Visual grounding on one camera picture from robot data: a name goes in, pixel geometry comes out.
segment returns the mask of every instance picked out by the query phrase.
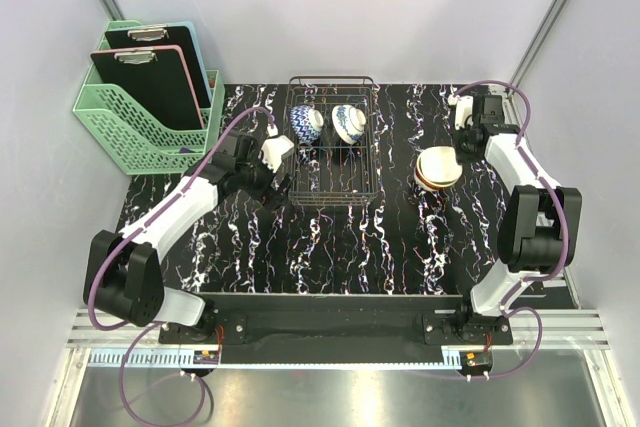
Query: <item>metal dish rack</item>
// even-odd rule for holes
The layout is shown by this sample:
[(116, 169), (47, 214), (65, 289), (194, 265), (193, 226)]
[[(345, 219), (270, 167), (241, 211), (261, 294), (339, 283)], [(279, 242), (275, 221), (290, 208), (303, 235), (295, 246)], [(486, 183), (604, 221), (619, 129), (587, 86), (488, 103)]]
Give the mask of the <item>metal dish rack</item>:
[[(380, 161), (375, 148), (377, 105), (371, 77), (296, 76), (289, 81), (283, 115), (284, 134), (296, 144), (285, 168), (294, 179), (289, 198), (309, 207), (368, 205), (380, 190)], [(349, 104), (367, 118), (365, 132), (354, 145), (340, 141), (331, 112), (336, 105)], [(289, 122), (289, 110), (311, 105), (324, 118), (322, 136), (310, 146), (299, 145)]]

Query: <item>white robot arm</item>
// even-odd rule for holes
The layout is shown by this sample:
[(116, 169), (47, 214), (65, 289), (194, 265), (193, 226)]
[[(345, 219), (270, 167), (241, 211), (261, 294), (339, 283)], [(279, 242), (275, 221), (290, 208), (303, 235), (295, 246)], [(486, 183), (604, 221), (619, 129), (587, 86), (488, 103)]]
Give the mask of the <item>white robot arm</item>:
[[(570, 239), (566, 265), (575, 252), (582, 197), (577, 189), (561, 187), (545, 172), (526, 139), (518, 142), (518, 126), (505, 124), (501, 96), (452, 96), (449, 103), (455, 107), (453, 138), (458, 163), (486, 160), (511, 192), (498, 233), (500, 258), (471, 290), (467, 313), (469, 318), (500, 317), (532, 284), (532, 278), (549, 273), (560, 259), (562, 237), (557, 213), (539, 179), (546, 179), (563, 204)], [(539, 214), (553, 225), (542, 225)], [(513, 295), (504, 304), (512, 289)]]
[(96, 294), (96, 308), (138, 326), (161, 321), (212, 332), (213, 309), (207, 311), (206, 302), (196, 295), (165, 287), (160, 263), (194, 222), (238, 190), (247, 191), (267, 209), (282, 206), (290, 179), (285, 177), (278, 190), (272, 183), (283, 159), (293, 150), (293, 143), (285, 136), (271, 137), (258, 148), (253, 137), (232, 132), (197, 177), (193, 177), (197, 170), (194, 166), (173, 192), (141, 219), (118, 233), (102, 231), (94, 237), (85, 278), (85, 303), (109, 253), (123, 238), (138, 231), (135, 242), (127, 245), (104, 275)]

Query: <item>metal clip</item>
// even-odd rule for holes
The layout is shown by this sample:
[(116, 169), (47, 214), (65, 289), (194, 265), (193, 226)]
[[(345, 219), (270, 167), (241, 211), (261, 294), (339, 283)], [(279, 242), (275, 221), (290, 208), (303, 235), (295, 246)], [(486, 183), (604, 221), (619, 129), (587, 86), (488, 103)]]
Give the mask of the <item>metal clip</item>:
[(155, 52), (148, 51), (129, 51), (118, 52), (115, 54), (116, 60), (123, 64), (147, 64), (156, 60)]
[(165, 37), (169, 38), (167, 30), (162, 27), (134, 29), (127, 32), (127, 35), (138, 42), (151, 42), (153, 40), (164, 39)]

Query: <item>black clipboard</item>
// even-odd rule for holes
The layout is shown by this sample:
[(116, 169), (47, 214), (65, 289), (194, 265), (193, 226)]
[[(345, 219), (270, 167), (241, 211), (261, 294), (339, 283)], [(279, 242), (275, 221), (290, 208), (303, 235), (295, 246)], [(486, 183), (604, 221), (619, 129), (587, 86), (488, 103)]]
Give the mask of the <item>black clipboard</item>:
[(180, 47), (102, 50), (91, 60), (102, 82), (122, 87), (165, 127), (204, 129)]
[(209, 79), (203, 69), (193, 31), (187, 25), (157, 25), (130, 29), (107, 30), (104, 35), (112, 49), (177, 45), (182, 49), (187, 70), (193, 82), (198, 105), (208, 109), (211, 104)]

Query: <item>blue and white bowl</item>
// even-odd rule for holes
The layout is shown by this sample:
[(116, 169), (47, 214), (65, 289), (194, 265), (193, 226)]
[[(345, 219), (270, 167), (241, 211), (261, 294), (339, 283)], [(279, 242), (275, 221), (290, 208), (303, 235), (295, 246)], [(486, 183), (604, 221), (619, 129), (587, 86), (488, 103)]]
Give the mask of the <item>blue and white bowl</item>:
[(333, 120), (333, 128), (336, 130), (340, 138), (349, 145), (355, 144), (362, 134), (364, 127), (367, 125), (367, 117), (360, 109), (356, 109), (353, 105), (337, 105), (331, 113)]
[(318, 140), (324, 126), (322, 114), (310, 105), (291, 107), (289, 120), (301, 144), (312, 144)]

